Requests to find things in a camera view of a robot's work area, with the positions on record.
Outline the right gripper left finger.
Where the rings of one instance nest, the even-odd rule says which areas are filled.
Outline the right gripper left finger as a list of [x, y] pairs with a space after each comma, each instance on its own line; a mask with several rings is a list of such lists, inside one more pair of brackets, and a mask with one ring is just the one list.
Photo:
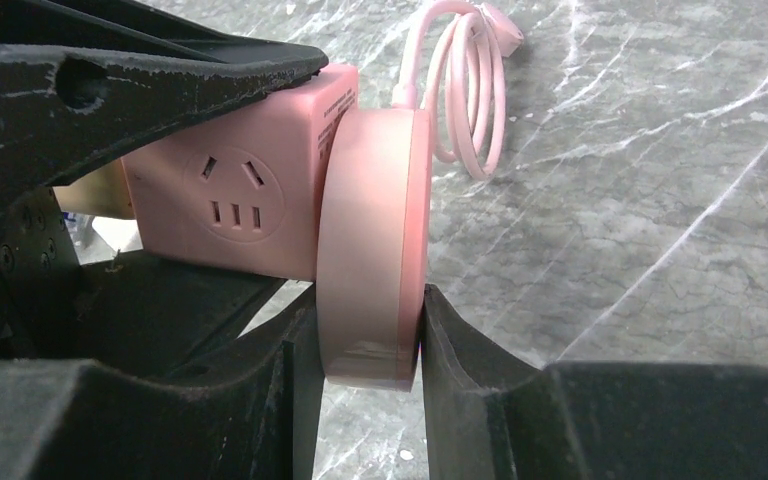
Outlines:
[[324, 376], [315, 292], [155, 381], [0, 361], [0, 479], [309, 479]]

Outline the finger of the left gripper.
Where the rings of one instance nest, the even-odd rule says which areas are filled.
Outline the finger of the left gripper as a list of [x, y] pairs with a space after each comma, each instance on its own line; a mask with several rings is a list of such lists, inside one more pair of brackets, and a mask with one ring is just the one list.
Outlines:
[[184, 128], [299, 85], [321, 50], [263, 42], [229, 63], [0, 44], [0, 216]]

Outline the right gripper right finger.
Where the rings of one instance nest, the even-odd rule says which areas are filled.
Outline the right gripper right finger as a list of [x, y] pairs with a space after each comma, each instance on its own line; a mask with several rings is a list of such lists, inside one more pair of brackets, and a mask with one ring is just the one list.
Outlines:
[[434, 479], [768, 479], [768, 367], [539, 369], [432, 285], [421, 357]]

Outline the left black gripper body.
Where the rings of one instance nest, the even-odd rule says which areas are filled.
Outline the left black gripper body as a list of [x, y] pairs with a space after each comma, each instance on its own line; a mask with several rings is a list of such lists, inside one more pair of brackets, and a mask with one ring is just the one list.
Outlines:
[[81, 264], [54, 194], [0, 217], [0, 359], [93, 359], [143, 378], [193, 377], [280, 281], [142, 250]]

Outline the beige cube adapter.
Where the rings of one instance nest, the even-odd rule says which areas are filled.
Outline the beige cube adapter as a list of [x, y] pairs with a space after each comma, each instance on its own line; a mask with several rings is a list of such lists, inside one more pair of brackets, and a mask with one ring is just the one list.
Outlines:
[[120, 159], [53, 190], [64, 212], [122, 220], [135, 218]]

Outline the pink round socket base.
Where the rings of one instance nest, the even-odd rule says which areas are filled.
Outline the pink round socket base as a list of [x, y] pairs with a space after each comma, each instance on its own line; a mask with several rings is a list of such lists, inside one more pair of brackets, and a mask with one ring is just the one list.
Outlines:
[[319, 227], [316, 307], [326, 378], [411, 389], [426, 281], [431, 121], [353, 109], [339, 124]]

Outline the pink cube adapter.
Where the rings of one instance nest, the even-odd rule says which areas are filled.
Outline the pink cube adapter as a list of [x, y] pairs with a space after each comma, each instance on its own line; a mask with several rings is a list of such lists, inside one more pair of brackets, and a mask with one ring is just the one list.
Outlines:
[[359, 74], [306, 83], [190, 127], [123, 160], [144, 249], [196, 265], [310, 281], [334, 135]]

